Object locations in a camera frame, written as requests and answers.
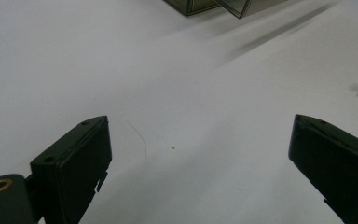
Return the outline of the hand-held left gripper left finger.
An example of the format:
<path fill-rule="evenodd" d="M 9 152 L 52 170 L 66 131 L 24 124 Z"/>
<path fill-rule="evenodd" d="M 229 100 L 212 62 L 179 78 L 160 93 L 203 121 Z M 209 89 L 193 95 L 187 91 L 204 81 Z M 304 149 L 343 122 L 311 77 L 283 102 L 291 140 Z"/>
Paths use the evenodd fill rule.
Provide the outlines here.
<path fill-rule="evenodd" d="M 31 161 L 46 224 L 78 224 L 112 161 L 108 118 L 80 122 Z"/>

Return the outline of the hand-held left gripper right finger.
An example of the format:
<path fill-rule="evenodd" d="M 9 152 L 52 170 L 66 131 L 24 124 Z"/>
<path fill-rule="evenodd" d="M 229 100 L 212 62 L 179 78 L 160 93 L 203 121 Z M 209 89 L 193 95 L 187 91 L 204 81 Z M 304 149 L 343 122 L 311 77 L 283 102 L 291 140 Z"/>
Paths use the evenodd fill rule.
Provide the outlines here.
<path fill-rule="evenodd" d="M 289 159 L 345 224 L 358 224 L 358 138 L 304 115 L 295 116 Z"/>

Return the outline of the glass jewelry box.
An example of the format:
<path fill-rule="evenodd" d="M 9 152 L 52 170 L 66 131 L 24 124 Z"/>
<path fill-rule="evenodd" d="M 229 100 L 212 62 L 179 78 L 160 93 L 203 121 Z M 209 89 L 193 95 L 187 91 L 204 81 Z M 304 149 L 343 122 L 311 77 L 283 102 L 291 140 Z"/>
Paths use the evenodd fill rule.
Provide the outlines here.
<path fill-rule="evenodd" d="M 184 16 L 192 16 L 219 5 L 214 0 L 163 0 Z"/>

